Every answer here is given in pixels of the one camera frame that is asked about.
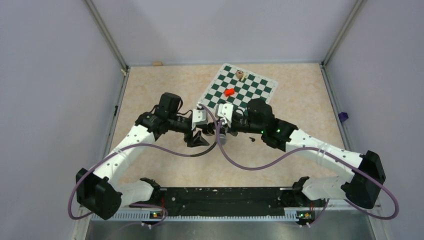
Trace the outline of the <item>black earbud case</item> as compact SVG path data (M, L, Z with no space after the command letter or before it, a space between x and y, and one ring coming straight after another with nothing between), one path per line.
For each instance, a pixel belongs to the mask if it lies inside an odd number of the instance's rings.
M206 127L204 127L202 129L202 133L204 135L208 136L208 137L214 136L216 134L216 127L215 127L215 125L212 122L208 123L206 125Z

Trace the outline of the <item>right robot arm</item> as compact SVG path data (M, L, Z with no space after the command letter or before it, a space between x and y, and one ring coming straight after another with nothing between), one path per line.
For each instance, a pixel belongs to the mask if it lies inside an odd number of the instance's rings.
M293 200L307 206L312 200L335 198L348 200L358 207L372 209L386 175L380 156L371 150L353 152L311 136L295 124L276 118L272 107L260 98L247 103L243 115L230 103L220 103L215 115L229 133L259 134L273 149L299 154L332 171L335 177L302 177L293 184Z

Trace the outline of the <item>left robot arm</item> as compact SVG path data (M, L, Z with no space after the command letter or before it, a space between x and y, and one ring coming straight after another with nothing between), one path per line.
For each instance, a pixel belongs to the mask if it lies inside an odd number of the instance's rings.
M165 92L152 110L139 115L123 140L90 169L81 168L75 176L76 185L70 195L92 214L104 220L110 219L120 208L144 202L154 207L160 202L160 193L153 180L140 179L120 185L120 179L146 148L154 148L172 155L189 157L155 144L168 131L182 133L187 147L209 146L202 137L207 128L210 110L197 104L185 117L179 114L183 100L180 96Z

